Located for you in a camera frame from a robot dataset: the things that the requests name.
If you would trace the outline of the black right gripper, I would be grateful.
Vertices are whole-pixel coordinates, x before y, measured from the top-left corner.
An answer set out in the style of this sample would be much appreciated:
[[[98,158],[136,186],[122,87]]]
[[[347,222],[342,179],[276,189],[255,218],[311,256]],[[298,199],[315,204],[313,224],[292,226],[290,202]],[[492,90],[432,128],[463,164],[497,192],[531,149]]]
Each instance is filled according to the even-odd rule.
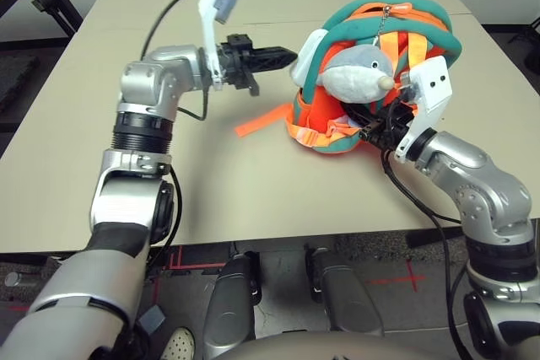
[[[408,124],[414,118],[413,108],[404,103],[383,107],[372,113],[363,104],[343,104],[348,118],[356,124],[363,124],[361,138],[380,150],[394,151],[408,132]]]

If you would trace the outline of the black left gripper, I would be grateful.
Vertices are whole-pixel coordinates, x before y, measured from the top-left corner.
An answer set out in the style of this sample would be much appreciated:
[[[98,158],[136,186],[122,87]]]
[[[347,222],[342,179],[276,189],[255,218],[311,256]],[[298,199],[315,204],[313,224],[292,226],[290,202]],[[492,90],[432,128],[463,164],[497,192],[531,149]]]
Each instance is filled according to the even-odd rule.
[[[218,56],[224,81],[236,89],[248,89],[252,97],[258,96],[260,90],[249,68],[251,58],[254,73],[280,70],[297,59],[295,52],[282,46],[254,49],[246,34],[228,35],[226,42],[219,45]]]

